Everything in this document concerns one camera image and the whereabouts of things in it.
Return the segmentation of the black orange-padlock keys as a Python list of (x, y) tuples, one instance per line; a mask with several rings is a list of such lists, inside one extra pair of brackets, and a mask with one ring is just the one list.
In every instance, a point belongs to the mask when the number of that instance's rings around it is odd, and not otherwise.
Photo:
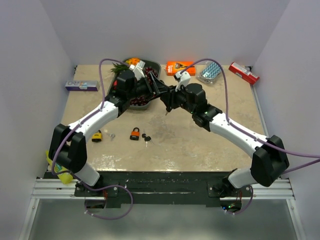
[(151, 136), (149, 136), (149, 135), (146, 134), (145, 129), (142, 131), (141, 136), (142, 136), (142, 138), (143, 138), (143, 140), (144, 140), (144, 142), (145, 142), (145, 147), (146, 147), (146, 148), (148, 147), (148, 144), (149, 144), (149, 143), (150, 143), (151, 145), (154, 145), (154, 142), (153, 142)]

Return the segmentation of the orange padlock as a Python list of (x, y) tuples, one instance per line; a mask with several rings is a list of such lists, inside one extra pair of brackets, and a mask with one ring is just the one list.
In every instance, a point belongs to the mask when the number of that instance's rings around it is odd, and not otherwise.
[(139, 138), (140, 138), (140, 129), (138, 127), (134, 127), (130, 134), (129, 139), (132, 141), (138, 141)]

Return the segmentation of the small silver key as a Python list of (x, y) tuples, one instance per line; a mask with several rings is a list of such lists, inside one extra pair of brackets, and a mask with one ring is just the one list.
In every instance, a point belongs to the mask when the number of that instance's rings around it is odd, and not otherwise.
[(116, 136), (114, 133), (107, 133), (107, 135), (110, 137), (111, 141), (113, 141)]

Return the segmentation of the yellow padlock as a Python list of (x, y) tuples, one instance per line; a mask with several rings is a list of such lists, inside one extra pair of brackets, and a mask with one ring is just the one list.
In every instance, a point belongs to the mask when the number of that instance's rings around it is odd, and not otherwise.
[(93, 134), (91, 141), (94, 143), (99, 143), (103, 140), (103, 135), (101, 130), (98, 130), (96, 133)]

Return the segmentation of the black padlock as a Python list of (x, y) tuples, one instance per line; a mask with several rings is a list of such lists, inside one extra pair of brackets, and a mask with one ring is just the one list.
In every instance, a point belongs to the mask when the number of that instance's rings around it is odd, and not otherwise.
[(175, 85), (171, 85), (171, 86), (163, 86), (161, 89), (160, 89), (160, 94), (161, 95), (165, 95), (165, 94), (168, 94), (168, 93), (172, 93), (172, 92), (175, 92), (176, 91), (176, 86)]

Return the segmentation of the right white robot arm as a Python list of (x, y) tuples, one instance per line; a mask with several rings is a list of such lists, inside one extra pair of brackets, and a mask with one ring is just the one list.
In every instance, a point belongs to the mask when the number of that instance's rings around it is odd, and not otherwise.
[(227, 196), (235, 196), (246, 185), (258, 183), (269, 187), (289, 167), (280, 137), (261, 135), (232, 121), (226, 113), (208, 103), (200, 84), (190, 83), (179, 90), (172, 86), (160, 100), (167, 111), (186, 110), (196, 125), (224, 137), (252, 158), (249, 168), (236, 169), (227, 176), (222, 185)]

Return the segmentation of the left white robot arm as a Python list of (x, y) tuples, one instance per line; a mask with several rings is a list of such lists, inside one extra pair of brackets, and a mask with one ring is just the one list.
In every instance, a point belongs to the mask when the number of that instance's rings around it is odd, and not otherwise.
[(54, 128), (48, 152), (49, 158), (78, 179), (86, 183), (86, 191), (99, 196), (104, 184), (99, 181), (100, 174), (87, 162), (87, 142), (107, 123), (122, 115), (133, 99), (145, 97), (147, 100), (159, 98), (169, 87), (157, 78), (149, 82), (148, 77), (136, 78), (131, 70), (118, 74), (115, 89), (102, 99), (90, 113), (69, 124), (59, 124)]

